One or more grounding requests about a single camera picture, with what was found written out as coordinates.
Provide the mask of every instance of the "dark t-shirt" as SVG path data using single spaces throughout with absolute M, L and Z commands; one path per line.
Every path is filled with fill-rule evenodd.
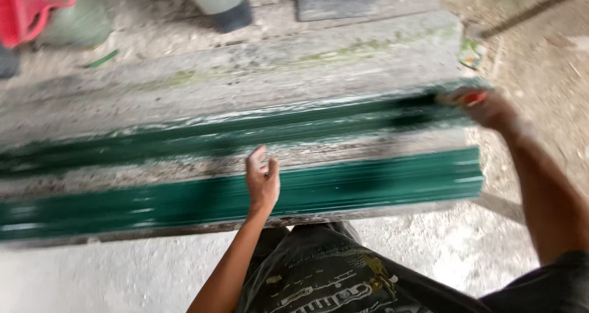
M 293 230 L 251 273 L 236 312 L 589 312 L 589 254 L 569 252 L 481 299 L 326 227 Z

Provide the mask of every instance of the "human hand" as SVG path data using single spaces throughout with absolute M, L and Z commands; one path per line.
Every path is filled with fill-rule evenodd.
M 248 216 L 262 214 L 267 218 L 280 194 L 278 160 L 270 157 L 268 165 L 261 166 L 264 158 L 266 158 L 266 146 L 261 145 L 246 159 L 246 185 L 252 199 Z
M 471 93 L 486 93 L 488 89 L 460 87 L 452 93 L 452 98 Z M 500 133 L 510 132 L 517 128 L 518 114 L 499 93 L 487 93 L 487 97 L 477 103 L 464 106 L 471 119 L 485 128 Z

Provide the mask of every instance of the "green metal sheet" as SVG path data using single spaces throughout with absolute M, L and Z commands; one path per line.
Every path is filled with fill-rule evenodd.
M 147 160 L 245 153 L 253 146 L 345 141 L 366 135 L 465 126 L 467 116 L 438 105 L 440 90 L 485 85 L 462 79 L 413 86 L 369 97 L 346 96 L 228 114 L 150 123 L 102 135 L 5 147 L 0 177 L 54 174 L 84 166 L 141 164 Z
M 272 216 L 477 197 L 478 149 L 283 170 Z M 0 240 L 55 238 L 243 220 L 244 176 L 0 202 Z

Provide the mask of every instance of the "dirty concrete surface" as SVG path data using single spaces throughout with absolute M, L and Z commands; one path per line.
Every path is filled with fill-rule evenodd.
M 535 1 L 442 0 L 464 20 L 487 26 Z M 557 45 L 554 39 L 589 35 L 588 5 L 589 0 L 568 1 L 492 38 L 482 68 L 482 74 L 504 88 L 506 98 L 534 123 L 538 139 L 585 194 L 589 52 Z M 501 141 L 483 129 L 469 132 L 469 139 L 481 145 L 485 191 L 519 203 L 511 160 Z M 492 211 L 498 208 L 460 202 L 450 211 L 352 223 L 368 248 L 480 296 L 538 266 L 525 227 Z M 182 312 L 234 234 L 3 249 L 0 312 Z

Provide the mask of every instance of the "red plastic basket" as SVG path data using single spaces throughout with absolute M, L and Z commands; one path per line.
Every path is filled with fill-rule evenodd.
M 51 8 L 74 4 L 75 0 L 0 0 L 0 39 L 4 47 L 14 47 L 39 35 Z

